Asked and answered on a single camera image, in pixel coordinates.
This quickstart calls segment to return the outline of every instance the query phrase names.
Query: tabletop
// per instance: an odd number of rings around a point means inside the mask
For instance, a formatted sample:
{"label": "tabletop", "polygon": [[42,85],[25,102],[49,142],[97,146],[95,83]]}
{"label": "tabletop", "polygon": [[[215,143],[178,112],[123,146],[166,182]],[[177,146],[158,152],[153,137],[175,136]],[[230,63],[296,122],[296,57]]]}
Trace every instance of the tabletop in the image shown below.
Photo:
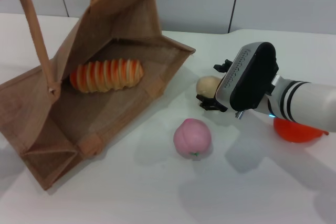
{"label": "tabletop", "polygon": [[[39,16],[50,57],[76,18]],[[0,83],[38,65],[23,15],[0,14]],[[239,49],[271,42],[279,73],[333,85],[336,36],[239,30],[225,35],[163,32],[196,48],[165,94],[134,120],[100,156],[85,161],[43,191],[0,135],[1,223],[336,223],[336,134],[309,144],[282,141],[272,118],[254,111],[204,111],[199,77],[234,59]],[[205,122],[212,152],[180,157],[175,129],[186,119]]]}

